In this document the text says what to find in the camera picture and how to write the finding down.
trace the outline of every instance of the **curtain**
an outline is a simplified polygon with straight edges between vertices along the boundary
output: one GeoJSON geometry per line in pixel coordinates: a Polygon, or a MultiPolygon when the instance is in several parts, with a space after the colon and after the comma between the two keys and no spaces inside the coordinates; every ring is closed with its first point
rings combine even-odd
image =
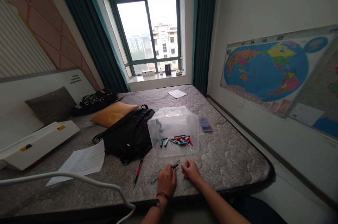
{"type": "Polygon", "coordinates": [[[104,86],[113,88],[117,93],[128,92],[128,83],[93,0],[65,0],[65,2],[104,86]]]}
{"type": "Polygon", "coordinates": [[[207,94],[216,0],[194,0],[193,85],[207,94]]]}

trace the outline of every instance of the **mattress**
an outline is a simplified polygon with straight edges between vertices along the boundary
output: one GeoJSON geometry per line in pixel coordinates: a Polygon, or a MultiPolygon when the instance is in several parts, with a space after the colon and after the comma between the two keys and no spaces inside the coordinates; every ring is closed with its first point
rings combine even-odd
{"type": "MultiPolygon", "coordinates": [[[[162,107],[186,106],[198,117],[206,117],[212,133],[199,133],[199,152],[185,156],[156,158],[151,150],[144,158],[140,175],[133,189],[139,160],[121,164],[118,157],[107,155],[100,172],[88,175],[100,182],[119,185],[128,201],[137,202],[156,197],[156,178],[167,164],[190,158],[196,162],[203,178],[217,191],[231,193],[270,183],[274,169],[269,160],[234,128],[192,85],[182,85],[147,91],[119,94],[121,102],[147,104],[158,111],[162,107]],[[186,96],[175,99],[168,94],[181,90],[186,96]]],[[[90,122],[96,113],[70,118],[81,130],[51,152],[34,168],[19,172],[0,171],[0,179],[16,178],[57,171],[73,151],[91,146],[92,138],[106,128],[90,122]]],[[[77,180],[69,180],[46,187],[49,179],[0,187],[0,217],[22,216],[62,211],[92,209],[122,204],[116,191],[98,188],[77,180]]],[[[177,188],[174,197],[189,197],[199,192],[184,179],[177,168],[177,188]]]]}

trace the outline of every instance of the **map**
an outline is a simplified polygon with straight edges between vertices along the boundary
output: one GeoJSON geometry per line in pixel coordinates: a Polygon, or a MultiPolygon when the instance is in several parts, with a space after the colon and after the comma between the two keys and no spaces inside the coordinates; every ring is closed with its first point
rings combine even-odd
{"type": "Polygon", "coordinates": [[[303,89],[290,116],[338,138],[338,50],[303,89]]]}
{"type": "MultiPolygon", "coordinates": [[[[228,44],[221,86],[285,116],[337,32],[328,26],[228,44]]],[[[337,94],[338,82],[330,84],[337,94]]]]}
{"type": "Polygon", "coordinates": [[[279,100],[297,90],[309,69],[306,53],[293,41],[234,49],[224,68],[225,82],[260,101],[279,100]]]}

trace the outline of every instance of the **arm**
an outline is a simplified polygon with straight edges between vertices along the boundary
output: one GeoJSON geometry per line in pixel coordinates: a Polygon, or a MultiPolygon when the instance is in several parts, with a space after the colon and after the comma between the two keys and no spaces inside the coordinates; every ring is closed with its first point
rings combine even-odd
{"type": "MultiPolygon", "coordinates": [[[[164,192],[170,198],[173,197],[173,194],[176,189],[176,169],[173,170],[173,175],[171,176],[172,165],[167,165],[158,175],[157,180],[157,193],[164,192]]],[[[168,200],[163,196],[157,196],[157,199],[160,200],[163,209],[166,209],[168,205],[168,200]]],[[[147,215],[144,217],[141,224],[158,224],[162,220],[162,213],[158,206],[153,206],[148,211],[147,215]]]]}
{"type": "Polygon", "coordinates": [[[239,212],[229,205],[204,179],[198,167],[187,159],[185,164],[181,164],[182,173],[189,179],[196,188],[202,193],[208,202],[211,210],[221,224],[250,224],[239,212]]]}

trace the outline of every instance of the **orange pillow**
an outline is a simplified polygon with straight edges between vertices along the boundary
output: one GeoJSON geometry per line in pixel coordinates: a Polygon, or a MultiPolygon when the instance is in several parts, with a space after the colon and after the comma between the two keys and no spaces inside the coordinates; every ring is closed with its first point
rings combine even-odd
{"type": "Polygon", "coordinates": [[[99,114],[95,115],[91,121],[103,125],[105,127],[111,127],[118,120],[123,118],[132,110],[138,108],[137,105],[124,104],[122,102],[116,102],[113,105],[108,106],[102,110],[99,114]]]}

